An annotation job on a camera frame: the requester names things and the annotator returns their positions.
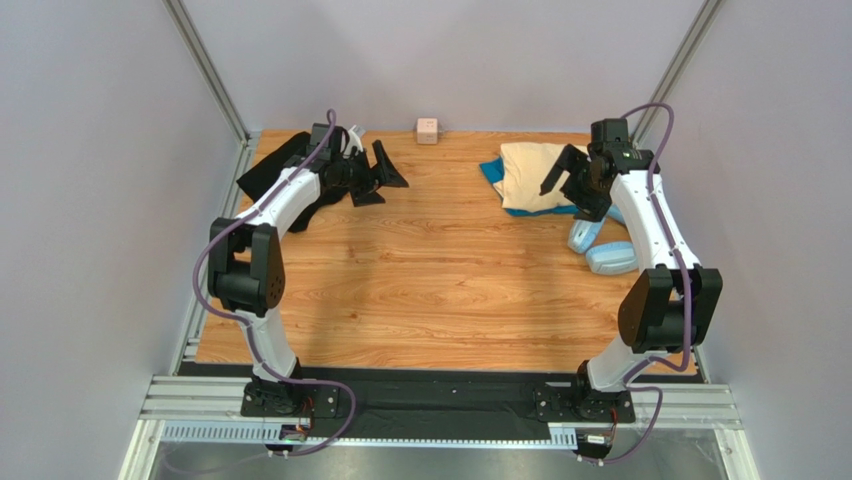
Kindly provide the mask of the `blue folded t shirt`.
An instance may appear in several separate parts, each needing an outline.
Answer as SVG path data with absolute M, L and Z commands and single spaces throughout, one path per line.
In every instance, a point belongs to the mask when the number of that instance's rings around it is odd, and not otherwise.
M 503 202 L 504 195 L 501 190 L 501 182 L 505 177 L 505 170 L 503 165 L 503 159 L 501 157 L 497 157 L 496 159 L 484 162 L 479 164 L 479 168 L 487 180 L 487 182 L 491 185 L 493 190 L 496 192 L 500 202 Z M 502 207 L 503 210 L 506 211 L 507 214 L 513 217 L 539 217 L 544 215 L 573 215 L 577 212 L 577 208 L 575 205 L 562 205 L 556 206 L 549 209 L 539 210 L 539 211 L 529 211 L 523 209 L 514 209 L 508 207 Z

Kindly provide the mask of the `small beige cube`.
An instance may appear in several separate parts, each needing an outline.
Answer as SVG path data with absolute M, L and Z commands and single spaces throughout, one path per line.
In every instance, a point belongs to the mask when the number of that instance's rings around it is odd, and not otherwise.
M 420 117 L 415 125 L 416 142 L 419 145 L 436 145 L 440 138 L 440 123 L 437 118 Z

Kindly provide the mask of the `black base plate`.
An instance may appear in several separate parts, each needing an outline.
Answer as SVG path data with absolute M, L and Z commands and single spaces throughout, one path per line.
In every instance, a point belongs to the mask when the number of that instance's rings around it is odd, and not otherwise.
M 233 379 L 238 419 L 295 418 L 318 437 L 543 440 L 551 423 L 634 426 L 638 398 L 592 394 L 574 373 L 304 367 L 295 403 L 248 394 L 248 365 L 183 364 L 181 377 Z

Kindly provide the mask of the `cream folded t shirt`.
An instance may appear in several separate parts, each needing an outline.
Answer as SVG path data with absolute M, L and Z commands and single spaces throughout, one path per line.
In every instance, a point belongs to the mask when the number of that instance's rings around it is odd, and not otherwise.
M 497 183 L 504 209 L 540 213 L 558 207 L 574 207 L 555 187 L 540 194 L 541 184 L 550 173 L 566 144 L 513 142 L 500 146 L 504 177 Z

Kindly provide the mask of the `aluminium frame rail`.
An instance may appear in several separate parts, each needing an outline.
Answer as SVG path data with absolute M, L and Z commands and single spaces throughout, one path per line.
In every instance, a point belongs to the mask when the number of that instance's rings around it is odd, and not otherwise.
M 575 404 L 565 373 L 310 368 L 259 399 L 239 366 L 157 376 L 121 475 L 196 478 L 755 479 L 733 395 L 642 377 Z

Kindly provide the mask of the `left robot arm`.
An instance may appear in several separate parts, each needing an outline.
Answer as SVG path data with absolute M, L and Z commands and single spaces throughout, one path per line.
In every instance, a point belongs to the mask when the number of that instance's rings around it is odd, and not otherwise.
M 326 206 L 350 198 L 356 207 L 380 205 L 383 187 L 408 183 L 379 140 L 366 147 L 356 128 L 316 123 L 284 142 L 243 174 L 239 188 L 252 201 L 210 229 L 207 290 L 239 323 L 252 357 L 248 394 L 295 403 L 304 381 L 286 339 L 279 304 L 286 275 L 281 240 L 307 229 Z

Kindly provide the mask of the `light blue headphones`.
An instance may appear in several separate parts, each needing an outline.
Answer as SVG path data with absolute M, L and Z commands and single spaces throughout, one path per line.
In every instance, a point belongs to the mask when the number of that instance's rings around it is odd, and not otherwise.
M 615 276 L 636 271 L 638 258 L 629 241 L 596 244 L 605 221 L 576 219 L 569 231 L 568 247 L 584 255 L 589 269 L 599 275 Z

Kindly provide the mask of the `black t shirt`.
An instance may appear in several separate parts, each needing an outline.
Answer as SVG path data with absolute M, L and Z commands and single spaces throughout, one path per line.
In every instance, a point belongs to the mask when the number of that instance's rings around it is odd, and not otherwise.
M 305 156 L 310 151 L 310 134 L 307 131 L 299 132 L 239 177 L 236 183 L 245 195 L 257 202 L 278 181 L 287 161 L 293 156 Z M 321 208 L 339 203 L 347 194 L 348 190 L 343 187 L 328 189 L 302 211 L 288 232 L 305 231 Z

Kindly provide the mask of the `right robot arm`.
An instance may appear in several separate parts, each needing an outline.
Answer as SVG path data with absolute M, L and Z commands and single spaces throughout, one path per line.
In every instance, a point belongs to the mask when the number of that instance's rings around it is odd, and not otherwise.
M 590 388 L 624 391 L 652 363 L 684 370 L 707 335 L 723 282 L 680 233 L 655 153 L 634 146 L 625 118 L 596 121 L 586 149 L 567 145 L 543 180 L 540 192 L 553 190 L 576 206 L 578 220 L 598 222 L 617 208 L 638 261 L 615 339 L 585 364 Z

